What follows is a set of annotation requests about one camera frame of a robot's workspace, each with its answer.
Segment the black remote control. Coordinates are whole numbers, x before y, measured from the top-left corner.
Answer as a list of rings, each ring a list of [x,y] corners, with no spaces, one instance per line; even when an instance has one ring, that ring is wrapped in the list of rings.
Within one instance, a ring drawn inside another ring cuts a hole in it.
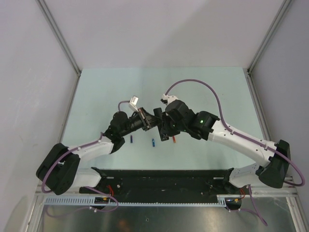
[[[160,140],[162,142],[169,140],[169,137],[162,132],[162,128],[163,128],[162,109],[161,108],[155,108],[153,110],[153,112],[154,112],[154,115],[156,117],[158,117],[159,121],[160,121],[159,124],[157,125]]]

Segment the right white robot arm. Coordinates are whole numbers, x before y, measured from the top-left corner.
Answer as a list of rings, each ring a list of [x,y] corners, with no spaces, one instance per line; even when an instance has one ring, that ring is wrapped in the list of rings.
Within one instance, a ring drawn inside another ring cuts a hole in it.
[[[252,165],[228,171],[228,176],[223,181],[226,193],[234,194],[239,188],[258,182],[275,189],[282,188],[289,168],[288,142],[259,140],[237,132],[230,125],[225,125],[223,119],[216,115],[206,111],[194,113],[183,101],[174,96],[161,101],[166,105],[162,113],[163,135],[172,137],[186,132],[197,140],[225,145],[254,161]]]

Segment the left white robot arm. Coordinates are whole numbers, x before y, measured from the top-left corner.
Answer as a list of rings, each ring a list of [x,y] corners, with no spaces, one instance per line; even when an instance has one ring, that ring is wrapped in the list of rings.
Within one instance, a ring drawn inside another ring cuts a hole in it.
[[[55,144],[36,171],[36,176],[42,181],[42,192],[61,195],[70,188],[90,187],[94,192],[102,193],[107,187],[106,180],[92,168],[82,169],[81,163],[118,151],[128,134],[160,127],[161,114],[161,108],[150,114],[141,107],[132,116],[119,111],[98,139],[76,147]]]

